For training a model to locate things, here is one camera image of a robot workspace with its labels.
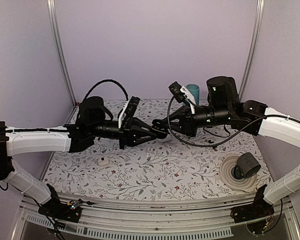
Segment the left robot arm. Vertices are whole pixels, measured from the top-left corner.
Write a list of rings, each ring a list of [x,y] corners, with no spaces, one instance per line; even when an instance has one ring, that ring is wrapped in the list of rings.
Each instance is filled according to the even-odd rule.
[[[88,97],[79,104],[74,124],[53,128],[8,127],[0,121],[0,181],[32,197],[53,216],[64,213],[64,205],[52,186],[44,184],[26,172],[13,156],[37,152],[83,152],[95,143],[95,138],[119,141],[120,149],[135,147],[157,138],[151,127],[134,117],[140,98],[128,100],[114,120],[103,98]]]

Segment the black round earbud case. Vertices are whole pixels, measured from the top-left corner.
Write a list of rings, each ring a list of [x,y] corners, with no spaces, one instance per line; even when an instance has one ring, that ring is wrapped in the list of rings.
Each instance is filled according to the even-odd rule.
[[[155,119],[152,121],[151,131],[156,135],[157,139],[165,139],[169,131],[167,128],[161,125],[162,121],[160,119]]]

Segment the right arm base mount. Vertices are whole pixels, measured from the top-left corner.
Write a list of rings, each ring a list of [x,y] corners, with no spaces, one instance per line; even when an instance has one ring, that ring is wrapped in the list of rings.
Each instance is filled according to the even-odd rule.
[[[264,191],[267,184],[261,186],[250,204],[236,206],[231,209],[230,216],[235,223],[255,220],[267,217],[275,213],[273,204],[269,204],[264,200]]]

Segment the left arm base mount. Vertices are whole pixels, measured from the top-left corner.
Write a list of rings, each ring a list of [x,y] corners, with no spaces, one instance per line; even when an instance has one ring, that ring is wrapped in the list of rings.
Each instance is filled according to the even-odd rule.
[[[82,208],[80,206],[72,208],[67,203],[62,203],[56,190],[51,185],[46,185],[49,189],[50,200],[44,204],[40,203],[38,213],[54,219],[78,223],[81,217]]]

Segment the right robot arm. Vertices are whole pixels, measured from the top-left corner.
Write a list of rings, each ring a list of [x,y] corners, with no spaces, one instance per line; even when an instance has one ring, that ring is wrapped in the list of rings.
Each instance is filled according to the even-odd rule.
[[[194,147],[214,148],[234,138],[240,132],[246,132],[254,136],[277,139],[300,148],[300,120],[255,100],[240,102],[233,77],[216,76],[208,79],[206,85],[208,105],[199,106],[195,104],[193,95],[185,86],[177,82],[172,83],[168,88],[173,97],[168,106],[167,117],[160,123],[161,127],[169,129],[181,142]],[[170,113],[174,99],[186,105]],[[173,132],[195,137],[198,128],[219,125],[230,125],[237,132],[214,145],[186,142]],[[248,213],[252,218],[259,218],[268,210],[268,206],[298,190],[300,190],[300,164],[279,180],[260,187],[254,203],[248,208]]]

